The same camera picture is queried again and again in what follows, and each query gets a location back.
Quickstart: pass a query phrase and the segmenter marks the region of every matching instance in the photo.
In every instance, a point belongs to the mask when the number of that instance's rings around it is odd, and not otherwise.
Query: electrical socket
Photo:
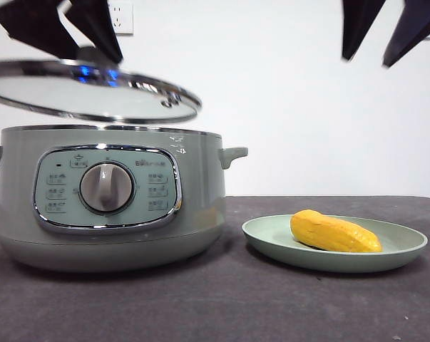
[[[113,30],[116,34],[134,34],[133,5],[131,1],[110,0],[108,10],[112,19]]]

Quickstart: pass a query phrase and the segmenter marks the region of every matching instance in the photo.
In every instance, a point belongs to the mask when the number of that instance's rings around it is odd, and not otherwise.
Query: multi cooker
[[[167,264],[208,248],[225,221],[223,170],[247,148],[151,127],[193,118],[176,85],[82,61],[1,61],[0,103],[97,125],[2,130],[0,242],[57,271]]]

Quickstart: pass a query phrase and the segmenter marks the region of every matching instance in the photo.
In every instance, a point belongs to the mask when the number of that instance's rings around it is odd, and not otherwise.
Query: table surface
[[[399,269],[334,274],[271,260],[242,223],[312,208],[380,219],[429,238]],[[63,274],[13,262],[0,247],[0,342],[430,341],[430,199],[228,197],[207,251],[153,269]]]

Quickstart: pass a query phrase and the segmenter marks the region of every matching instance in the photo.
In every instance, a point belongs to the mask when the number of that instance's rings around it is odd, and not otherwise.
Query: green plate
[[[242,225],[248,242],[259,252],[286,264],[345,273],[386,271],[415,260],[427,244],[422,233],[399,224],[333,216],[371,230],[382,243],[377,253],[330,252],[311,248],[294,238],[290,229],[292,215],[276,215],[251,219]]]

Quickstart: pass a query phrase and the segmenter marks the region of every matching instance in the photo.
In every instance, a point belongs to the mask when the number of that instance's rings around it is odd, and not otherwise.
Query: glass lid
[[[82,61],[0,61],[0,103],[65,118],[174,123],[202,107],[164,81]]]

